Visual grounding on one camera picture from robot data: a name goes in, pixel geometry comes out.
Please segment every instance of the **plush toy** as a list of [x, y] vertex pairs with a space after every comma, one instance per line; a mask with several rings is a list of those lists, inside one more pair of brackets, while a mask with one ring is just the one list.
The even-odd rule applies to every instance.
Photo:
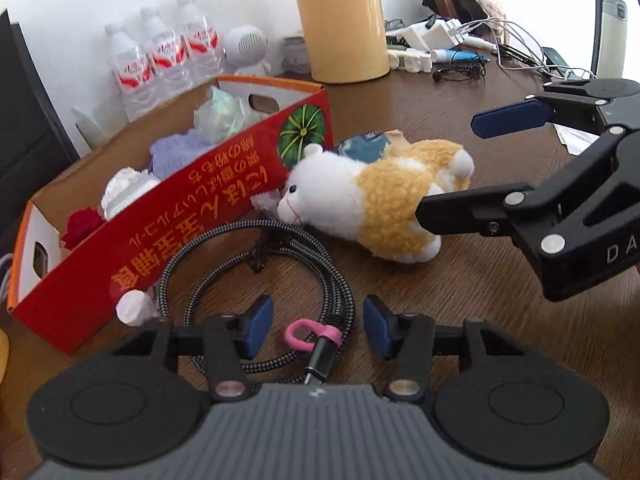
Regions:
[[278, 217], [357, 241], [381, 258], [426, 262], [440, 251], [440, 236], [415, 219], [420, 199], [466, 189], [473, 172], [471, 156], [448, 140], [391, 143], [371, 164], [309, 144], [289, 174]]

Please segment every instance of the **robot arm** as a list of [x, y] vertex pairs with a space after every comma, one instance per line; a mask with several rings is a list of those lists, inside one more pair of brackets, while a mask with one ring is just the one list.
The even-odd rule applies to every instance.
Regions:
[[510, 236], [545, 297], [561, 301], [640, 262], [640, 84], [546, 83], [523, 102], [474, 116], [483, 139], [556, 123], [600, 138], [534, 188], [526, 183], [424, 197], [416, 216], [434, 234]]

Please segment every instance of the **purple cloth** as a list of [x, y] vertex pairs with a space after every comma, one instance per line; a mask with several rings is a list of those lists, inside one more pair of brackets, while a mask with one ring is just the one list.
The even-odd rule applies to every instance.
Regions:
[[158, 139], [149, 148], [151, 173], [160, 180], [169, 178], [215, 147], [215, 144], [205, 140], [194, 129], [186, 134], [173, 134], [170, 137]]

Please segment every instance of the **pink loop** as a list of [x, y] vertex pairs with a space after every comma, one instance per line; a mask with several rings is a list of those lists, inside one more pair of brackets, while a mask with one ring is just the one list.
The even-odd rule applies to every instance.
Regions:
[[318, 323], [317, 321], [312, 321], [310, 319], [299, 319], [294, 321], [287, 329], [284, 331], [284, 341], [299, 352], [311, 352], [314, 349], [314, 344], [309, 343], [307, 341], [302, 341], [295, 337], [296, 330], [300, 330], [306, 328], [307, 330], [311, 330], [318, 337], [324, 336], [338, 346], [342, 344], [342, 332], [337, 329], [335, 326], [323, 325], [322, 323]]

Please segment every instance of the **red crumpled item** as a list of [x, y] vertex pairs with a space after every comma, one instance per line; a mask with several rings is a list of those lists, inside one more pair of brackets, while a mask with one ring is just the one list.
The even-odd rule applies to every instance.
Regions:
[[66, 222], [66, 235], [62, 237], [65, 249], [73, 249], [79, 245], [103, 223], [104, 218], [90, 207], [73, 213]]

